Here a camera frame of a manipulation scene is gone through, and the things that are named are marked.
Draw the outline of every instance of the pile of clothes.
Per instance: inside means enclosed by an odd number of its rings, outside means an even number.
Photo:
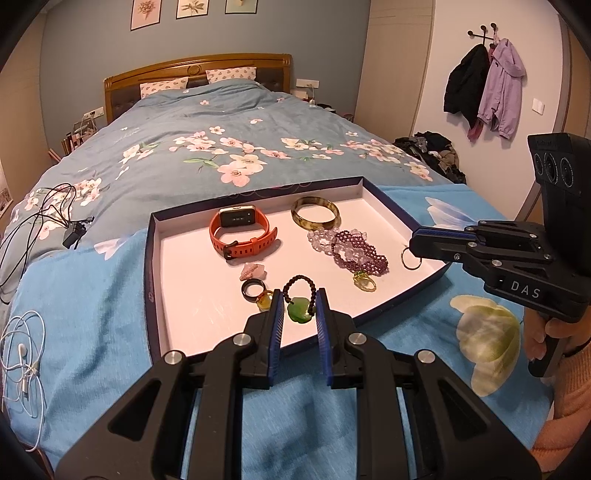
[[[433,132],[416,133],[414,137],[397,138],[394,145],[425,162],[432,170],[453,183],[466,183],[460,170],[460,159],[451,140]]]

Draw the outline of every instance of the bangle bracelet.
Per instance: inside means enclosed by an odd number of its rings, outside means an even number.
[[[328,208],[331,212],[335,214],[335,218],[329,220],[328,222],[310,222],[305,218],[302,218],[298,213],[297,209],[300,208],[302,205],[320,205],[321,207]],[[292,206],[291,206],[291,217],[294,219],[294,222],[297,223],[300,227],[306,230],[329,230],[334,228],[335,226],[340,225],[340,213],[337,206],[321,197],[302,197],[298,199]]]

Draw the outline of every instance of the wardrobe door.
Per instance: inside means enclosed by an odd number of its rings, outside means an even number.
[[[427,69],[434,0],[372,0],[355,123],[389,141],[411,134]]]

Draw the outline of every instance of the camera lens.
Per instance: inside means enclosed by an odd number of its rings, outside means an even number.
[[[544,166],[546,168],[546,174],[548,175],[548,180],[552,183],[556,183],[558,180],[558,172],[556,170],[556,161],[554,157],[547,153],[544,156]]]
[[[568,188],[571,188],[573,186],[573,167],[566,158],[560,160],[560,173],[562,174],[564,184]]]
[[[542,159],[540,158],[540,156],[538,154],[534,155],[534,167],[535,167],[535,172],[538,175],[542,175],[544,173],[544,164],[542,163]]]

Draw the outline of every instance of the orange watch strap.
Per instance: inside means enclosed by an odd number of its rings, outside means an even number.
[[[226,260],[257,255],[275,241],[277,238],[277,227],[269,231],[269,220],[257,207],[255,207],[255,222],[265,229],[265,233],[259,237],[251,238],[248,242],[232,242],[226,245],[215,236],[217,230],[222,226],[220,214],[219,212],[216,213],[209,223],[209,238],[212,241],[213,247]]]

